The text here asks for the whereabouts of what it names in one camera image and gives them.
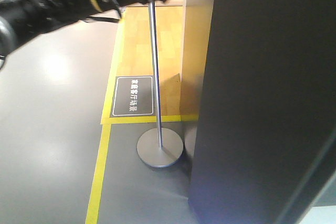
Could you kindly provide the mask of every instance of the sign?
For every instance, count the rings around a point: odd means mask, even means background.
[[[153,77],[117,77],[112,116],[153,115]]]

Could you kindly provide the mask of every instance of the metal pole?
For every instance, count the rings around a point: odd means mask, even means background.
[[[156,128],[143,133],[137,144],[137,151],[140,159],[147,165],[163,168],[177,162],[183,152],[183,141],[174,131],[162,128],[161,123],[161,103],[160,103],[160,82],[159,82],[159,61],[156,39],[156,16],[155,2],[149,3],[149,17],[151,27],[151,44],[154,72],[154,91],[156,107]]]
[[[163,137],[162,137],[162,122],[161,122],[159,54],[157,51],[158,40],[156,37],[155,1],[150,1],[148,5],[148,10],[149,10],[149,22],[150,22],[150,28],[151,28],[151,45],[152,45],[153,72],[154,72],[154,93],[155,93],[155,107],[156,107],[157,139],[159,140],[159,148],[162,148]]]

